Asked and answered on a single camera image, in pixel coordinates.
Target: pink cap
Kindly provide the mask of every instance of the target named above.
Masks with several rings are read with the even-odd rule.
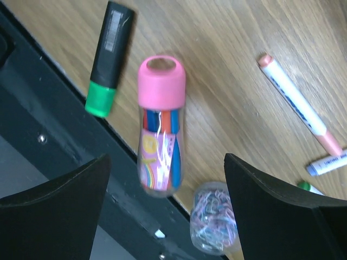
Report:
[[[175,63],[168,70],[151,68],[148,63],[155,59],[167,59]],[[182,64],[171,56],[152,56],[140,66],[138,72],[139,105],[151,110],[172,110],[185,103],[185,71]]]
[[[258,64],[261,68],[267,67],[271,62],[273,62],[273,57],[268,55],[267,53],[261,56],[258,60]]]
[[[329,131],[326,131],[325,135],[315,135],[315,137],[330,155],[339,156],[343,153],[337,140]]]

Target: rainbow label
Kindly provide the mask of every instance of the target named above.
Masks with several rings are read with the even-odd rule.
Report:
[[[142,129],[139,154],[142,185],[153,190],[167,190],[175,139],[175,134],[158,134]]]

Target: clear jar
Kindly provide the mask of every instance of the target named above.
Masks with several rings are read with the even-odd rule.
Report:
[[[169,59],[175,67],[152,69],[154,59]],[[173,195],[183,180],[183,113],[185,72],[173,57],[145,60],[138,74],[140,140],[138,174],[144,190],[154,197]]]
[[[196,248],[210,255],[225,255],[241,249],[226,183],[205,183],[195,192],[190,238]]]

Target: metal screw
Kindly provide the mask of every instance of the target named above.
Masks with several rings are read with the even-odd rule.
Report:
[[[47,137],[43,134],[40,134],[37,138],[37,141],[41,144],[44,145],[47,142]]]

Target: green highlighter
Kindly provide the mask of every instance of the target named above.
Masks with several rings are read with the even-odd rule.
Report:
[[[92,115],[104,118],[111,111],[133,20],[133,10],[108,2],[85,105]]]

